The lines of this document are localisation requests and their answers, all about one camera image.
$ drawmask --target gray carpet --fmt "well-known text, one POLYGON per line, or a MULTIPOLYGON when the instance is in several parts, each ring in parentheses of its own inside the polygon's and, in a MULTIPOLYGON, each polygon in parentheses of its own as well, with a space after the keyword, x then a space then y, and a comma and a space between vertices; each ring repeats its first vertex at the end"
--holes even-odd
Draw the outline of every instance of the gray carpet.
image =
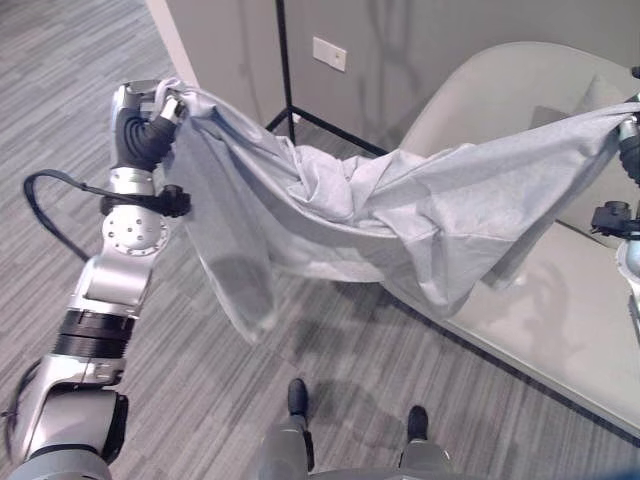
MULTIPOLYGON (((0 3, 0 402, 50 348, 81 263, 40 228, 23 177, 66 170, 106 185, 111 95, 173 72, 142 1, 0 3)), ((300 141, 355 147, 317 127, 300 141)), ((41 182, 40 199, 83 248, 100 242, 98 202, 41 182)), ((230 327, 179 222, 129 348, 119 390, 131 414, 115 478, 240 478, 285 413, 294 376, 311 389, 318 471, 398 461, 421 403, 459 472, 505 479, 591 478, 640 465, 624 436, 455 341, 377 285, 277 278, 281 322, 258 346, 230 327)), ((0 477, 10 471, 0 453, 0 477)))

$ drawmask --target gray fabric sheet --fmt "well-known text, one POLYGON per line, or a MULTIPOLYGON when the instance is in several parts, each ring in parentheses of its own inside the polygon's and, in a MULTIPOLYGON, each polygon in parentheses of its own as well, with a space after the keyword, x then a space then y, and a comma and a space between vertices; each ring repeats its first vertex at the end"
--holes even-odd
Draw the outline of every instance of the gray fabric sheet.
POLYGON ((191 193, 189 235, 249 341, 277 321, 274 266, 382 282, 432 319, 453 315, 479 280, 508 284, 614 155, 616 126, 640 110, 617 105, 429 158, 396 150, 340 160, 294 147, 209 93, 180 88, 189 115, 167 178, 191 193))

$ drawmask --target gray wall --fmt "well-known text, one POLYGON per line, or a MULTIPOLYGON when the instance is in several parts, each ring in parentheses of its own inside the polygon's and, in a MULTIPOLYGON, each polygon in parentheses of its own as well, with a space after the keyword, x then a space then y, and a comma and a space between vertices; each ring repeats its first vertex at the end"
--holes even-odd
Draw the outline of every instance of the gray wall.
POLYGON ((286 13, 294 104, 385 148, 493 45, 548 41, 640 63, 639 0, 288 0, 286 13), (348 51, 346 73, 312 58, 314 35, 348 51))
POLYGON ((273 1, 168 0, 200 87, 266 125, 285 107, 273 1))

